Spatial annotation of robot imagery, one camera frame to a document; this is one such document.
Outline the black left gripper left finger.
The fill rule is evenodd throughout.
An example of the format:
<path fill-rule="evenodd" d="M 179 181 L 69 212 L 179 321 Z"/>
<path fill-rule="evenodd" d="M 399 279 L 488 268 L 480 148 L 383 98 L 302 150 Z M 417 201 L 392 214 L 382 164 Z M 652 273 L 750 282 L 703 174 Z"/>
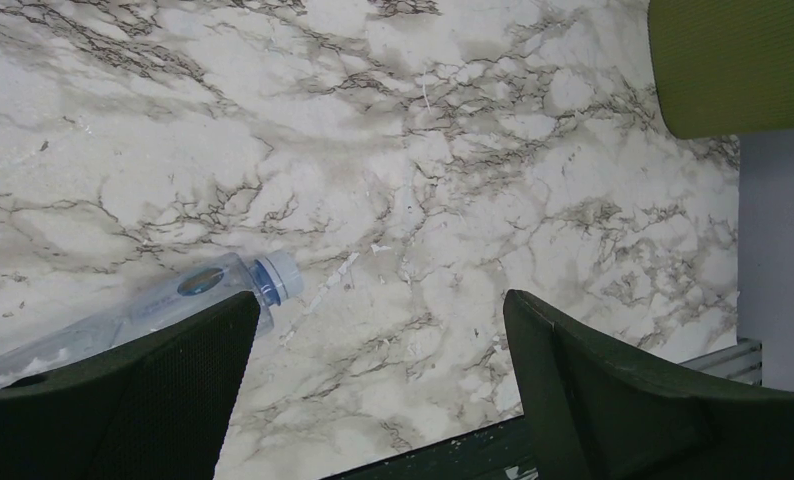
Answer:
<path fill-rule="evenodd" d="M 260 315 L 250 292 L 0 389 L 0 479 L 210 479 Z"/>

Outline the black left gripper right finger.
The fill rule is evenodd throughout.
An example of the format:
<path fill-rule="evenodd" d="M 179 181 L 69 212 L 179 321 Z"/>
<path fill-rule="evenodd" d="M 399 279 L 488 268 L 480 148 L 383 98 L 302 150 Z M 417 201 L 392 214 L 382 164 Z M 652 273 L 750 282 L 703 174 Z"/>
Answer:
<path fill-rule="evenodd" d="M 542 479 L 794 479 L 794 392 L 698 372 L 511 290 L 505 331 Z"/>

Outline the clear bottle pale blue cap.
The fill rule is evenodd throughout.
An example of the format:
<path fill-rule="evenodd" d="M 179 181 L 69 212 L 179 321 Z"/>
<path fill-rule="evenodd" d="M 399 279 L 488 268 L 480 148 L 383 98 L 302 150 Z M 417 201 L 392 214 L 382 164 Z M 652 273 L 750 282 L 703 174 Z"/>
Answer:
<path fill-rule="evenodd" d="M 227 253 L 0 355 L 0 389 L 163 330 L 240 292 L 255 295 L 260 307 L 256 335 L 262 336 L 274 326 L 270 308 L 303 290 L 300 270 L 285 251 L 255 257 Z"/>

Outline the green mesh waste bin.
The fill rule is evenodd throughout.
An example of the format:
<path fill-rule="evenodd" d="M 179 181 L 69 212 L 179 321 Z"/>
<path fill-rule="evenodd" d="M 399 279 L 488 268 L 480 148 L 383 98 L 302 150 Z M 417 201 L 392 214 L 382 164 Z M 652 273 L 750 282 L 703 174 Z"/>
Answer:
<path fill-rule="evenodd" d="M 647 24 L 674 136 L 794 129 L 794 1 L 652 1 Z"/>

